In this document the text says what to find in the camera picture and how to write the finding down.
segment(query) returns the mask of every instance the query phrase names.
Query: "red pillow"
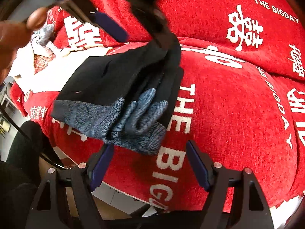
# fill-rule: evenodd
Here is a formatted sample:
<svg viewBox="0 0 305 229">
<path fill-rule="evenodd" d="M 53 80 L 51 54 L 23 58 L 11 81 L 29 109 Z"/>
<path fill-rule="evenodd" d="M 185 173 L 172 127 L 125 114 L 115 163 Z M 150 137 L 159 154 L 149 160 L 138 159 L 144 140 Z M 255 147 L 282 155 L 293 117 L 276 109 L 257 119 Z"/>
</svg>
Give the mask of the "red pillow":
<svg viewBox="0 0 305 229">
<path fill-rule="evenodd" d="M 302 194 L 305 190 L 305 85 L 289 78 L 273 77 L 287 95 L 289 110 L 292 114 L 292 124 L 296 135 L 298 163 L 293 185 L 289 192 L 290 198 Z"/>
<path fill-rule="evenodd" d="M 16 105 L 16 107 L 20 111 L 20 113 L 24 117 L 26 117 L 27 112 L 25 111 L 25 109 L 23 107 L 23 103 L 24 103 L 24 99 L 27 99 L 27 96 L 26 96 L 26 98 L 24 98 L 24 93 L 17 83 L 13 83 L 13 85 L 11 87 L 10 98 L 14 102 L 14 104 Z"/>
<path fill-rule="evenodd" d="M 140 45 L 126 44 L 116 52 Z M 269 206 L 277 205 L 290 197 L 298 161 L 286 92 L 251 63 L 220 53 L 210 42 L 201 40 L 200 46 L 182 45 L 185 74 L 159 155 L 144 156 L 116 147 L 104 182 L 163 208 L 199 210 L 207 194 L 185 156 L 185 144 L 193 139 L 227 168 L 250 167 Z M 47 92 L 34 95 L 48 104 L 55 99 Z M 51 117 L 42 126 L 50 141 L 77 163 L 88 160 L 102 145 Z M 230 209 L 231 198 L 230 191 L 225 211 Z"/>
<path fill-rule="evenodd" d="M 150 40 L 125 0 L 91 1 L 99 12 L 107 13 L 126 29 L 129 42 Z M 269 73 L 305 80 L 301 62 L 304 29 L 285 0 L 158 0 L 157 5 L 177 37 L 213 42 L 225 47 L 225 53 Z M 80 49 L 119 45 L 103 30 L 73 21 L 59 7 L 52 9 L 50 16 L 56 24 L 54 43 L 59 48 L 69 44 Z"/>
</svg>

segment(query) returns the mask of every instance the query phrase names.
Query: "floor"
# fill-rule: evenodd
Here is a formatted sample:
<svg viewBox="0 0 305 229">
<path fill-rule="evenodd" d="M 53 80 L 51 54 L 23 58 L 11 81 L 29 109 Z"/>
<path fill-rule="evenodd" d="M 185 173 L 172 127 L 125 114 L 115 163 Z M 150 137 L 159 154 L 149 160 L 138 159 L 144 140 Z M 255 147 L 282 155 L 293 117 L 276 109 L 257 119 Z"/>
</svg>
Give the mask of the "floor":
<svg viewBox="0 0 305 229">
<path fill-rule="evenodd" d="M 18 110 L 16 110 L 14 113 L 9 110 L 7 112 L 18 126 L 21 126 L 25 121 L 28 120 L 28 118 L 23 117 Z M 2 161 L 7 159 L 11 143 L 16 133 L 17 130 L 11 126 L 10 131 L 5 135 L 6 138 L 0 136 L 0 152 Z M 101 186 L 98 187 L 92 194 L 107 204 L 110 204 L 111 206 L 120 209 L 121 211 L 128 214 L 144 205 L 143 202 L 127 196 L 124 193 L 118 192 L 105 183 L 102 183 Z M 286 220 L 294 213 L 294 211 L 301 203 L 301 200 L 301 198 L 295 197 L 289 202 L 284 202 L 277 209 L 275 207 L 270 209 L 275 229 L 284 228 Z M 155 211 L 152 209 L 145 216 L 149 216 L 153 213 L 155 213 Z"/>
</svg>

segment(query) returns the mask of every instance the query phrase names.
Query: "blurry hand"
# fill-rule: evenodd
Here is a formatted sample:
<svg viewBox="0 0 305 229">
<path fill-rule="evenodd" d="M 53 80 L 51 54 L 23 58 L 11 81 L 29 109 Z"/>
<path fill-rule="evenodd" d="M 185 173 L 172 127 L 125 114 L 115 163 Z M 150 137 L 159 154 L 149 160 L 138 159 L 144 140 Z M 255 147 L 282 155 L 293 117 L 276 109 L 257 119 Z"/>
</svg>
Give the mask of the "blurry hand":
<svg viewBox="0 0 305 229">
<path fill-rule="evenodd" d="M 0 83 L 7 77 L 16 58 L 17 50 L 30 41 L 34 30 L 39 30 L 47 19 L 47 8 L 33 12 L 26 24 L 0 22 Z"/>
</svg>

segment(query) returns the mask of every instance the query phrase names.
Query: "chinese character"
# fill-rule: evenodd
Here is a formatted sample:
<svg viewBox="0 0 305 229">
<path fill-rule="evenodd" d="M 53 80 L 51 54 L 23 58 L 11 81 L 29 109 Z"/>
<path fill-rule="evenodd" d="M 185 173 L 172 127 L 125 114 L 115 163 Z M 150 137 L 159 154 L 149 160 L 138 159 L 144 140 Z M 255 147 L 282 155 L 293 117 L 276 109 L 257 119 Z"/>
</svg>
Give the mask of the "chinese character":
<svg viewBox="0 0 305 229">
<path fill-rule="evenodd" d="M 36 120 L 39 120 L 40 110 L 41 110 L 41 106 L 37 106 L 37 109 L 36 109 Z"/>
<path fill-rule="evenodd" d="M 36 107 L 31 107 L 30 111 L 31 111 L 31 118 L 35 119 L 36 118 Z"/>
<path fill-rule="evenodd" d="M 236 9 L 238 13 L 233 12 L 232 14 L 229 14 L 229 22 L 233 25 L 233 27 L 228 29 L 226 38 L 232 43 L 237 43 L 238 38 L 240 38 L 239 45 L 235 48 L 237 51 L 242 50 L 243 41 L 245 41 L 247 46 L 252 44 L 252 46 L 255 45 L 255 47 L 258 48 L 258 45 L 263 43 L 263 39 L 260 38 L 259 35 L 259 33 L 263 31 L 263 27 L 258 25 L 257 20 L 251 20 L 249 17 L 244 18 L 240 4 L 237 5 Z"/>
<path fill-rule="evenodd" d="M 43 117 L 45 116 L 45 113 L 47 112 L 47 110 L 48 109 L 46 107 L 41 108 L 41 110 L 40 110 L 40 118 L 43 119 Z"/>
<path fill-rule="evenodd" d="M 74 17 L 64 19 L 69 45 L 80 50 L 90 47 L 103 47 L 100 31 L 90 23 L 82 24 Z"/>
<path fill-rule="evenodd" d="M 301 62 L 301 51 L 295 47 L 295 45 L 289 45 L 292 50 L 290 52 L 291 58 L 288 58 L 293 62 L 293 72 L 296 72 L 299 74 L 300 77 L 304 77 L 304 68 L 302 66 Z"/>
<path fill-rule="evenodd" d="M 305 122 L 296 122 L 295 125 L 296 125 L 297 128 L 305 127 Z M 299 135 L 299 139 L 301 140 L 301 142 L 305 146 L 305 140 L 304 140 L 305 131 L 299 131 L 298 130 L 298 135 Z"/>
<path fill-rule="evenodd" d="M 300 99 L 296 98 L 296 96 L 294 94 L 295 91 L 296 91 L 296 88 L 290 90 L 287 93 L 291 111 L 305 114 L 305 104 L 302 104 L 302 103 L 305 103 L 305 100 L 302 98 L 300 98 Z M 305 93 L 302 91 L 298 91 L 297 93 L 300 95 L 305 95 Z"/>
<path fill-rule="evenodd" d="M 181 46 L 181 51 L 194 51 L 199 53 L 207 54 L 205 58 L 209 61 L 212 61 L 214 63 L 230 66 L 233 68 L 242 68 L 242 65 L 238 62 L 245 63 L 245 61 L 235 58 L 231 55 L 222 53 L 218 51 L 218 48 L 216 46 L 209 45 L 206 49 L 194 49 L 194 48 L 185 48 L 183 45 Z"/>
</svg>

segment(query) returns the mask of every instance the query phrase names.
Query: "white cloth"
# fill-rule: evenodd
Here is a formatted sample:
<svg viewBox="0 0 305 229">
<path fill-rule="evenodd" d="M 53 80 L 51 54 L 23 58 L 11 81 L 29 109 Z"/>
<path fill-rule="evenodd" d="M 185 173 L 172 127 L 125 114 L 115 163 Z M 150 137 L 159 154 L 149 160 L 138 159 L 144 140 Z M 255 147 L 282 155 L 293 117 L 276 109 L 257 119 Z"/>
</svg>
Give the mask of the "white cloth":
<svg viewBox="0 0 305 229">
<path fill-rule="evenodd" d="M 51 51 L 50 48 L 42 46 L 38 43 L 35 42 L 31 42 L 32 48 L 33 48 L 33 52 L 36 55 L 40 55 L 40 56 L 44 56 L 47 58 L 51 58 L 53 55 L 53 52 Z"/>
<path fill-rule="evenodd" d="M 66 49 L 64 48 L 63 50 L 62 49 L 58 49 L 52 41 L 49 41 L 47 44 L 46 44 L 46 47 L 50 48 L 51 51 L 56 55 L 56 57 L 64 57 L 64 56 L 67 56 L 70 51 L 68 52 L 68 54 L 63 54 L 63 50 Z"/>
<path fill-rule="evenodd" d="M 24 93 L 61 91 L 74 71 L 90 56 L 105 56 L 112 49 L 104 47 L 89 48 L 71 52 L 64 57 L 56 57 L 48 66 L 35 74 L 34 53 L 29 43 L 17 52 L 9 76 L 13 77 Z"/>
</svg>

